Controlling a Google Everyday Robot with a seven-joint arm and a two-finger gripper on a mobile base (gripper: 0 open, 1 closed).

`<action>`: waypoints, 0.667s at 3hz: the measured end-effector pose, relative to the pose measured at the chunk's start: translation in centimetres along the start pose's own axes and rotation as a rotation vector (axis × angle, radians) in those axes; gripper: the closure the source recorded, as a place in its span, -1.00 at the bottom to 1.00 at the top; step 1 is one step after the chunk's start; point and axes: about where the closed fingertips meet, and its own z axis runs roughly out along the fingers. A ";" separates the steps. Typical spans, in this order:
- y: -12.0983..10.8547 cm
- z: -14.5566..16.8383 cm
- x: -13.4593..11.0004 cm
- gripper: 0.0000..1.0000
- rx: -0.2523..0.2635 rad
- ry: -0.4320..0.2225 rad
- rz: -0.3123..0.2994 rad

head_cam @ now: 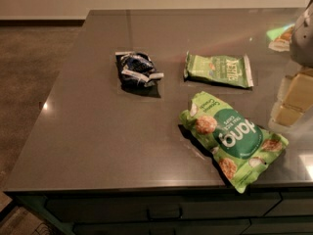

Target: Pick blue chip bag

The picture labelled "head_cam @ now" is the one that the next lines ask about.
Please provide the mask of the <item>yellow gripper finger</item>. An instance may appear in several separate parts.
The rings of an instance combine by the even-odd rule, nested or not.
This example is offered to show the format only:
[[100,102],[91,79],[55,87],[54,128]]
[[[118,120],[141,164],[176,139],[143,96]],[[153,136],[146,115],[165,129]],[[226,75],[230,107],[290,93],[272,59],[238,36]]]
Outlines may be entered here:
[[312,106],[313,69],[302,67],[282,79],[268,125],[274,131],[289,131]]

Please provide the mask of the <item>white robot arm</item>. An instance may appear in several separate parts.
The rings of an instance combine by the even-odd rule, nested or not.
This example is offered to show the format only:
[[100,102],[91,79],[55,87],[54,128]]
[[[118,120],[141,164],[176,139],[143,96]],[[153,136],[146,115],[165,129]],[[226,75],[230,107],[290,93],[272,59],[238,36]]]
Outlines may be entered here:
[[313,106],[313,0],[294,24],[279,29],[269,48],[289,51],[300,65],[295,75],[282,79],[268,123],[273,130],[288,132]]

